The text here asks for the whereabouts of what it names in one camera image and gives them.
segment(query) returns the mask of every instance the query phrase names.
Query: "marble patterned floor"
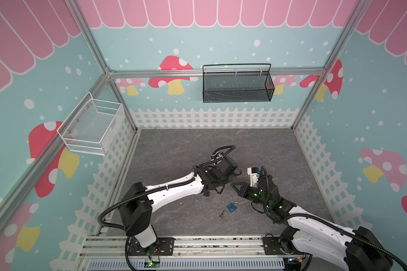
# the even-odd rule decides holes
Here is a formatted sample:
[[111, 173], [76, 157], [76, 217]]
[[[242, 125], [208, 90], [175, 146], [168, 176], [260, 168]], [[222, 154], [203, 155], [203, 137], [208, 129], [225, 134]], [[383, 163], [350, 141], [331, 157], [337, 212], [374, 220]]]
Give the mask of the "marble patterned floor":
[[[236, 145], [229, 156], [243, 171], [236, 181], [249, 182], [248, 167], [264, 165], [282, 197], [305, 210], [330, 220], [312, 172], [291, 129], [173, 129], [142, 130], [123, 185], [121, 196], [135, 182], [155, 185], [189, 174], [193, 165], [209, 161], [210, 153], [225, 145]], [[226, 205], [238, 202], [230, 213]], [[223, 218], [219, 215], [225, 210]], [[112, 222], [121, 224], [115, 211]], [[284, 225], [274, 225], [265, 214], [252, 209], [230, 185], [222, 194], [211, 192], [187, 196], [152, 214], [151, 224], [159, 236], [280, 234]], [[108, 236], [124, 236], [109, 228]]]

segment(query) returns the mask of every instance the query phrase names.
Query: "wire basket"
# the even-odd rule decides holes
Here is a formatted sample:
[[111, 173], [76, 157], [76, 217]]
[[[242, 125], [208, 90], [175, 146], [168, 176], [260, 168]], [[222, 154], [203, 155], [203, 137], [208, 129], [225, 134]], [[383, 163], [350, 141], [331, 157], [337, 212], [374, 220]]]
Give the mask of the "wire basket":
[[90, 92], [80, 104], [57, 132], [70, 151], [105, 155], [125, 119], [124, 106], [93, 99]]
[[271, 101], [270, 68], [267, 63], [203, 65], [203, 102]]

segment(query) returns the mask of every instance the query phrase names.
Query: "black mesh basket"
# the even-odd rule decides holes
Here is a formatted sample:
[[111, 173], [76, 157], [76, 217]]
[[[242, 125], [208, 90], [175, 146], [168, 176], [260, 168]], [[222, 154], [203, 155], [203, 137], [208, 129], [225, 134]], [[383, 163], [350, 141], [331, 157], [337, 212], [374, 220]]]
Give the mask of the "black mesh basket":
[[203, 102], [271, 101], [270, 67], [266, 63], [203, 65]]

